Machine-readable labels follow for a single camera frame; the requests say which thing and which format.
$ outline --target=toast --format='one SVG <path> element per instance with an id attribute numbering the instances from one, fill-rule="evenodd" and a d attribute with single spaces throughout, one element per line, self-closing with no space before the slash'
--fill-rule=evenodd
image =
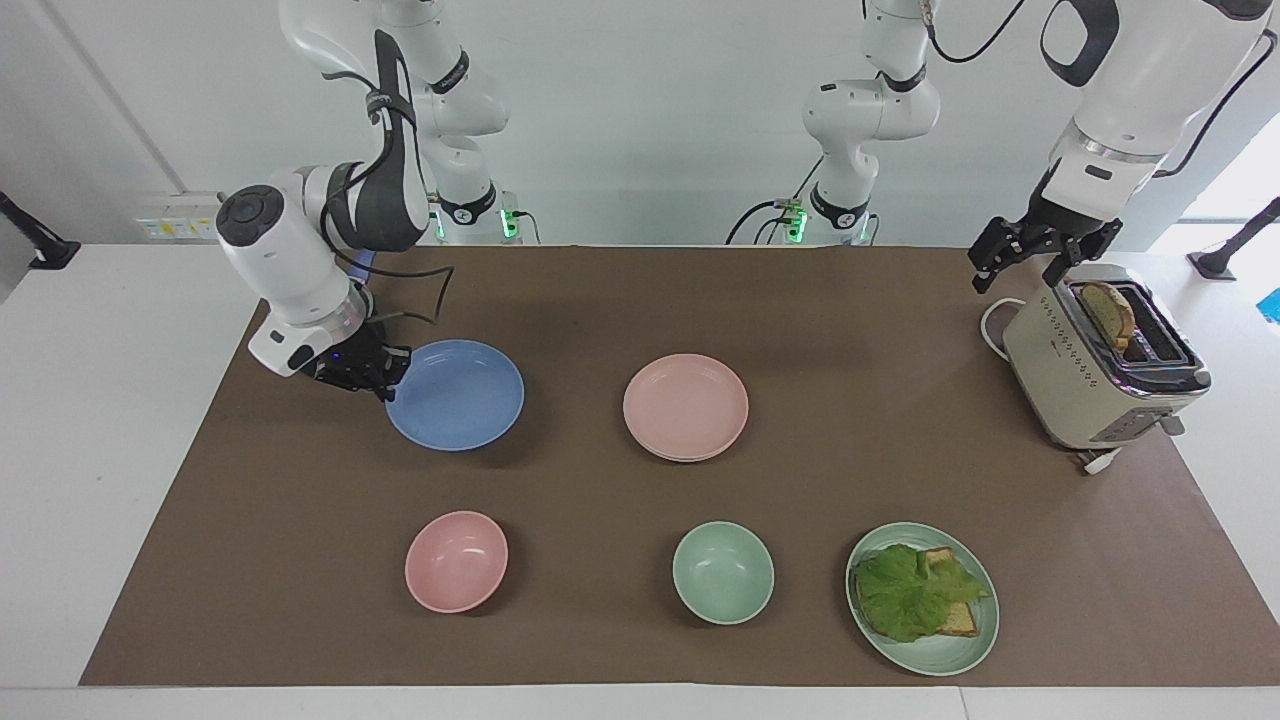
<path id="1" fill-rule="evenodd" d="M 942 560 L 955 560 L 956 555 L 950 547 L 934 547 L 924 551 L 924 561 L 929 565 Z M 978 620 L 973 616 L 973 609 L 968 602 L 952 602 L 947 609 L 947 620 L 938 628 L 940 635 L 952 635 L 957 638 L 978 637 Z"/>
<path id="2" fill-rule="evenodd" d="M 1125 296 L 1107 283 L 1093 282 L 1080 288 L 1080 301 L 1111 347 L 1124 355 L 1137 329 L 1133 306 Z"/>

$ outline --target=table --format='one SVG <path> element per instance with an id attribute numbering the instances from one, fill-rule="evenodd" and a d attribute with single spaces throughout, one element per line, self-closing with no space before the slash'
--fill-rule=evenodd
<path id="1" fill-rule="evenodd" d="M 1147 277 L 1215 370 L 1217 387 L 1184 414 L 1190 432 L 1178 445 L 1275 614 L 1280 568 L 1268 562 L 1268 553 L 1280 529 L 1268 520 L 1277 491 L 1262 473 L 1249 470 L 1280 460 L 1280 448 L 1267 443 L 1280 423 L 1280 411 L 1267 402 L 1280 391 L 1280 343 L 1233 288 L 1202 284 L 1176 259 L 1114 254 L 1108 260 Z M 0 342 L 9 350 L 0 357 L 0 414 L 6 428 L 18 429 L 0 439 L 10 475 L 0 487 L 0 687 L 74 685 L 253 305 L 255 297 L 215 247 L 92 246 L 63 273 L 28 275 L 0 306 Z M 146 350 L 164 342 L 182 350 L 184 365 L 174 366 L 172 354 L 161 357 Z M 122 451 L 137 437 L 148 438 L 147 452 Z M 1243 439 L 1225 445 L 1235 437 Z M 17 469 L 20 477 L 12 475 Z M 769 692 L 722 691 L 675 685 L 522 692 L 545 696 L 552 706 L 557 697 L 568 697 L 573 707 L 660 707 L 685 697 L 694 698 L 689 707 L 703 715 L 762 707 L 756 698 Z M 475 697 L 492 702 L 470 697 L 465 705 L 484 716 L 503 712 L 502 696 L 509 694 L 440 688 L 122 692 L 4 691 L 0 707 L 22 710 L 22 716 L 63 715 L 58 707 L 106 714 L 113 706 L 163 714 L 177 707 L 173 703 L 202 705 L 218 697 L 269 712 L 273 703 L 292 706 L 293 698 L 314 697 L 324 700 L 305 702 L 337 712 L 344 703 L 379 697 L 388 708 L 399 703 L 408 711 L 426 702 L 421 698 L 447 703 L 445 696 L 479 692 Z M 874 714 L 874 706 L 861 705 L 873 697 L 893 698 L 895 715 L 916 716 L 910 710 L 915 707 L 918 716 L 929 717 L 964 716 L 965 705 L 969 716 L 1000 717 L 1018 707 L 1042 711 L 1046 702 L 1076 708 L 1157 703 L 1185 716 L 1207 707 L 1242 714 L 1280 707 L 1275 689 L 773 692 L 771 697 L 781 698 L 776 702 L 794 703 L 787 707 L 806 715 L 838 715 L 844 707 Z M 644 701 L 628 702 L 625 693 Z"/>

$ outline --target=green indicator light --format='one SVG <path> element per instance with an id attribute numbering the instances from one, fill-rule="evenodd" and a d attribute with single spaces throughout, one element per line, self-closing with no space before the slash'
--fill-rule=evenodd
<path id="1" fill-rule="evenodd" d="M 791 220 L 791 227 L 787 228 L 787 240 L 791 242 L 804 242 L 804 228 L 808 224 L 809 213 L 797 210 L 796 219 Z"/>
<path id="2" fill-rule="evenodd" d="M 511 214 L 511 210 L 502 211 L 502 232 L 508 240 L 520 234 L 520 225 L 516 223 L 516 218 Z"/>

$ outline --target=blue object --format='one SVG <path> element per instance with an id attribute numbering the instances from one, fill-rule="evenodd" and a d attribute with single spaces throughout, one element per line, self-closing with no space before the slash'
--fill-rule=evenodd
<path id="1" fill-rule="evenodd" d="M 378 254 L 372 250 L 361 250 L 356 254 L 356 261 L 367 268 L 374 264 L 374 258 Z M 358 281 L 360 284 L 369 284 L 369 270 L 365 270 L 364 268 L 352 265 L 347 270 L 347 277 Z"/>
<path id="2" fill-rule="evenodd" d="M 445 452 L 489 445 L 520 418 L 525 380 L 500 351 L 474 340 L 419 347 L 387 415 L 404 437 Z"/>
<path id="3" fill-rule="evenodd" d="M 1267 320 L 1280 323 L 1280 288 L 1276 288 L 1262 302 L 1258 302 L 1258 310 L 1262 311 L 1262 316 Z"/>

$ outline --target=toaster lever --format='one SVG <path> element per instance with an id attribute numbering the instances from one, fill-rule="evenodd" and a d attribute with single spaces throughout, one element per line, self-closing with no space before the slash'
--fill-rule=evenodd
<path id="1" fill-rule="evenodd" d="M 1183 425 L 1183 420 L 1178 415 L 1165 415 L 1161 418 L 1160 429 L 1165 430 L 1165 434 L 1169 437 L 1178 437 L 1187 432 L 1187 427 Z"/>

